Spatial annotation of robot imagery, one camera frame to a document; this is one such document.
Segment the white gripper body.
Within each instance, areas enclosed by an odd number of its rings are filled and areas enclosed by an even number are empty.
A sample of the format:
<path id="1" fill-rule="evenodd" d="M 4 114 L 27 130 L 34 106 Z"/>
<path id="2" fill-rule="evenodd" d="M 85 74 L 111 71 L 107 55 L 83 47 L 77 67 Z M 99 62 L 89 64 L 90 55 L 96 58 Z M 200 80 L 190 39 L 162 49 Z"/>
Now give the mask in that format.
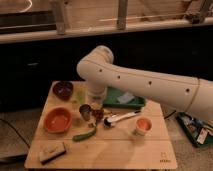
<path id="1" fill-rule="evenodd" d="M 107 87 L 98 83 L 86 82 L 87 102 L 95 109 L 103 107 L 103 101 L 106 98 Z"/>

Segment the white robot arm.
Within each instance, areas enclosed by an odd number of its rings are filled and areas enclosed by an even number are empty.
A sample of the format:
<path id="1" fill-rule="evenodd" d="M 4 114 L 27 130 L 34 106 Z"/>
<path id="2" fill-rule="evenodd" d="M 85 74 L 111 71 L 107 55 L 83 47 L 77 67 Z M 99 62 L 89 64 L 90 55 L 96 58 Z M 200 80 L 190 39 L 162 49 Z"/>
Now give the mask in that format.
<path id="1" fill-rule="evenodd" d="M 119 67 L 106 46 L 97 46 L 77 64 L 77 72 L 86 81 L 91 102 L 102 103 L 107 87 L 185 112 L 213 126 L 213 81 L 196 77 Z"/>

